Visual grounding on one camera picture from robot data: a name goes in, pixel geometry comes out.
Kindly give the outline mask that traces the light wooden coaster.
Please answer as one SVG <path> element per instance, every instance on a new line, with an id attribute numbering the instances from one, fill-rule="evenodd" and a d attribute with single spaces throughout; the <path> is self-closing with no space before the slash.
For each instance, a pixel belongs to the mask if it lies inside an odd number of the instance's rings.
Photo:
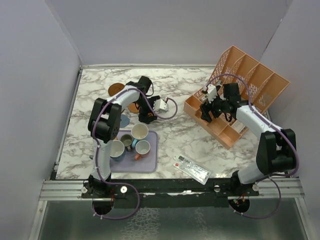
<path id="1" fill-rule="evenodd" d="M 131 103 L 128 105 L 128 110 L 131 112 L 131 113 L 134 113 L 134 114 L 138 114 L 139 111 L 140 111 L 140 106 L 136 103 Z"/>

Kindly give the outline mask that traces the blue round coaster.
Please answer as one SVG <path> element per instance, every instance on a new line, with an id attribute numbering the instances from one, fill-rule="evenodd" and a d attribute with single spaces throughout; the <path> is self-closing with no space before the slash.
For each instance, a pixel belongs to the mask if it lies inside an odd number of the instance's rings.
<path id="1" fill-rule="evenodd" d="M 125 128 L 129 124 L 130 124 L 130 119 L 126 115 L 122 114 L 120 117 L 120 128 Z"/>

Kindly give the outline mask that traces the dark brown grooved coaster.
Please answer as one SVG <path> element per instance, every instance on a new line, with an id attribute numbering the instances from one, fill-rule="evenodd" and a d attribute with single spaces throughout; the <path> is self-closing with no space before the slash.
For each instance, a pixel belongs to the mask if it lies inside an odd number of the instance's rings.
<path id="1" fill-rule="evenodd" d="M 125 87 L 122 83 L 114 83 L 108 88 L 108 94 L 110 97 L 114 96 L 115 94 L 119 93 Z"/>

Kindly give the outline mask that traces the peach plastic desk organizer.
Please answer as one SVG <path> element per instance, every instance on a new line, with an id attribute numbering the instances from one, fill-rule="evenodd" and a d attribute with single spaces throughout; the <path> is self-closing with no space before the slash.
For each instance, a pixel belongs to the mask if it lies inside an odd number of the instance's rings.
<path id="1" fill-rule="evenodd" d="M 213 85 L 217 85 L 219 81 L 222 84 L 238 83 L 241 98 L 243 100 L 248 99 L 244 84 L 237 78 L 222 76 L 214 79 L 221 74 L 234 74 L 242 78 L 249 87 L 254 107 L 263 115 L 290 85 L 287 79 L 235 46 L 231 46 L 221 55 L 209 80 L 212 81 Z M 212 118 L 212 122 L 202 120 L 200 105 L 202 104 L 201 98 L 203 96 L 202 89 L 199 89 L 184 102 L 183 110 L 226 149 L 230 149 L 248 128 L 245 127 L 241 134 L 236 132 L 231 127 L 236 120 L 233 119 L 228 122 L 223 114 L 218 118 Z"/>

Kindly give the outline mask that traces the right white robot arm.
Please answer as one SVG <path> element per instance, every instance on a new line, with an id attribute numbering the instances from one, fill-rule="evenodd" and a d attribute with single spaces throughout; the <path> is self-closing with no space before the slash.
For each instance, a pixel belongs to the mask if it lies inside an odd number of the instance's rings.
<path id="1" fill-rule="evenodd" d="M 223 97 L 218 94 L 219 86 L 202 88 L 201 119 L 211 123 L 224 115 L 228 122 L 235 119 L 244 124 L 259 140 L 255 162 L 230 178 L 230 191 L 240 196 L 258 180 L 297 167 L 296 135 L 291 129 L 274 125 L 249 100 L 242 99 L 237 83 L 224 84 L 223 88 Z"/>

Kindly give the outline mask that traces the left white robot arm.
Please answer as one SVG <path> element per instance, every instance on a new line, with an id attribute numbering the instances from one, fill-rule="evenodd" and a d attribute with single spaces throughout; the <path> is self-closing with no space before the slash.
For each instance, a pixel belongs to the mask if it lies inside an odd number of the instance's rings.
<path id="1" fill-rule="evenodd" d="M 139 122 L 150 124 L 158 118 L 154 113 L 153 103 L 160 97 L 147 95 L 152 85 L 148 77 L 141 76 L 138 82 L 128 82 L 114 96 L 94 101 L 87 127 L 94 145 L 94 167 L 89 177 L 97 180 L 93 191 L 101 198 L 106 197 L 111 190 L 110 184 L 106 182 L 111 175 L 111 142 L 119 133 L 122 111 L 136 103 L 139 106 Z"/>

